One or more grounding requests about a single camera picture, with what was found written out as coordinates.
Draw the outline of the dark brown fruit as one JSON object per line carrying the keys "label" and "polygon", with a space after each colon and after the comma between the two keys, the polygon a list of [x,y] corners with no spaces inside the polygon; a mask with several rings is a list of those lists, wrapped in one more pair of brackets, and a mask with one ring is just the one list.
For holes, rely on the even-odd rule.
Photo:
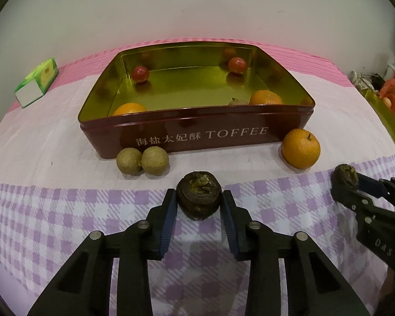
{"label": "dark brown fruit", "polygon": [[222,188],[216,177],[207,171],[185,175],[176,187],[176,201],[191,220],[204,220],[220,207]]}
{"label": "dark brown fruit", "polygon": [[359,186],[358,173],[353,166],[343,163],[333,170],[331,182],[333,187],[347,187],[357,190]]}

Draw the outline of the orange mandarin with stem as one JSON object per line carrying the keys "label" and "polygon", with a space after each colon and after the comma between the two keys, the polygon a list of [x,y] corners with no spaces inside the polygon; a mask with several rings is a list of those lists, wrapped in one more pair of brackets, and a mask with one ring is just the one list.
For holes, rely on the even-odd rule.
{"label": "orange mandarin with stem", "polygon": [[318,139],[305,129],[293,129],[283,139],[281,153],[285,161],[300,170],[315,165],[320,158]]}

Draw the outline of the tan longan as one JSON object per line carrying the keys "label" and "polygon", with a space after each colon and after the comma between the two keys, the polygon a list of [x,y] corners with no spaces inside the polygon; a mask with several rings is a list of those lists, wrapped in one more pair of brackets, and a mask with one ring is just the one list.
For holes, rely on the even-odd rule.
{"label": "tan longan", "polygon": [[142,153],[138,149],[126,148],[117,154],[116,165],[119,171],[126,175],[135,175],[142,169]]}
{"label": "tan longan", "polygon": [[170,165],[169,156],[164,149],[152,146],[144,150],[141,165],[150,175],[162,175]]}

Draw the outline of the green longan lone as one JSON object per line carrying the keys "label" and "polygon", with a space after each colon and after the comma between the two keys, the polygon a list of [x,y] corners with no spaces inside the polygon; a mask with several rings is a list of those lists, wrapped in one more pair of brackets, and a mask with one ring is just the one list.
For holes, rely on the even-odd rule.
{"label": "green longan lone", "polygon": [[248,102],[246,100],[232,98],[232,100],[228,104],[229,106],[247,106]]}

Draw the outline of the red tomato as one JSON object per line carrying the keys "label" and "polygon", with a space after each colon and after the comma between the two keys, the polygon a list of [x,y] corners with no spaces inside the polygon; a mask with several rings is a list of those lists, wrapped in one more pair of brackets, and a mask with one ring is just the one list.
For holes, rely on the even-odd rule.
{"label": "red tomato", "polygon": [[246,60],[236,56],[228,61],[228,68],[230,72],[241,75],[248,69],[248,64]]}
{"label": "red tomato", "polygon": [[149,79],[150,72],[145,66],[135,66],[131,72],[131,76],[135,83],[143,83]]}

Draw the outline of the large orange front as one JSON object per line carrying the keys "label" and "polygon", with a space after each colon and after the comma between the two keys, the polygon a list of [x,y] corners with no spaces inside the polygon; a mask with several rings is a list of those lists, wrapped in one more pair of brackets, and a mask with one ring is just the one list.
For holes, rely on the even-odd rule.
{"label": "large orange front", "polygon": [[113,113],[112,116],[122,116],[131,113],[146,112],[146,107],[140,103],[125,103],[119,106]]}

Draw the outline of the gold tin lid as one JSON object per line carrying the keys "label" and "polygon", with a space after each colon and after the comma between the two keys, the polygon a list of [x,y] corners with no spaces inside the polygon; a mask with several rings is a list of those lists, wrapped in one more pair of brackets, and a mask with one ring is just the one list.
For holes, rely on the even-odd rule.
{"label": "gold tin lid", "polygon": [[374,109],[395,144],[395,117],[391,110],[372,90],[363,89],[360,93]]}

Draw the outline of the pink purple checkered tablecloth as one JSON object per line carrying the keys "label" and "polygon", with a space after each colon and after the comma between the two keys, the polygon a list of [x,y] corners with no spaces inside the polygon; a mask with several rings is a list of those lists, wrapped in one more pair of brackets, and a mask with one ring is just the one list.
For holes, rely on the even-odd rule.
{"label": "pink purple checkered tablecloth", "polygon": [[165,191],[194,170],[211,172],[237,204],[274,231],[305,231],[343,273],[368,310],[377,306],[386,265],[356,241],[355,216],[330,195],[330,172],[350,163],[373,178],[395,177],[395,145],[369,103],[331,61],[262,45],[315,100],[307,129],[321,156],[288,167],[278,144],[176,153],[161,177],[124,176],[100,158],[77,115],[111,49],[60,68],[48,93],[13,107],[0,123],[0,293],[25,315],[93,230],[117,233],[144,218]]}

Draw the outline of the red toffee tin box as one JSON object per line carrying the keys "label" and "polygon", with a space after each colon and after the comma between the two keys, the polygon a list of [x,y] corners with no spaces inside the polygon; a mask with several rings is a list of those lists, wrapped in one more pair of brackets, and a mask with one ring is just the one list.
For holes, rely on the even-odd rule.
{"label": "red toffee tin box", "polygon": [[[243,74],[230,72],[233,57],[246,60]],[[131,72],[145,66],[146,82]],[[258,90],[279,95],[282,105],[250,105]],[[247,106],[229,106],[232,98]],[[125,103],[146,112],[112,116]],[[259,46],[223,41],[159,43],[117,53],[78,114],[78,122],[103,158],[125,148],[159,146],[194,151],[281,141],[310,119],[315,101],[293,75]]]}

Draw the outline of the green tissue box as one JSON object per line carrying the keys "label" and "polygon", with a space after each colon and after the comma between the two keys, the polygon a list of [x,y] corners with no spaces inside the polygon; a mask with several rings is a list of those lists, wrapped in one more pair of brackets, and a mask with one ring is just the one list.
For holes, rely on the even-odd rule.
{"label": "green tissue box", "polygon": [[21,108],[25,108],[42,98],[59,74],[54,58],[49,58],[36,66],[15,89],[15,98]]}

